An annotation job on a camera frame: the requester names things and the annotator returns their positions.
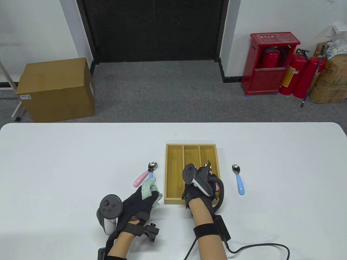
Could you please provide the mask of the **person's left hand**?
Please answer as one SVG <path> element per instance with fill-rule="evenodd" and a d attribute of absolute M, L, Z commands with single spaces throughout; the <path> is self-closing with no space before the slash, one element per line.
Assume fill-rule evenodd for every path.
<path fill-rule="evenodd" d="M 118 217 L 116 231 L 123 232 L 129 222 L 138 221 L 139 226 L 149 220 L 153 205 L 160 197 L 158 191 L 150 191 L 148 198 L 142 199 L 142 186 L 126 200 L 123 201 L 123 210 Z"/>

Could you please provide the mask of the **person's right hand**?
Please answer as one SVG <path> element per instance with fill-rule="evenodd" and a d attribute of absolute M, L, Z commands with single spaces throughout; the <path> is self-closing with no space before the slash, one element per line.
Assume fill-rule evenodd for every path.
<path fill-rule="evenodd" d="M 186 207 L 189 207 L 191 200 L 201 198 L 210 213 L 215 214 L 224 199 L 222 181 L 206 167 L 196 168 L 192 163 L 184 167 L 182 178 L 185 189 L 181 198 L 185 200 Z"/>

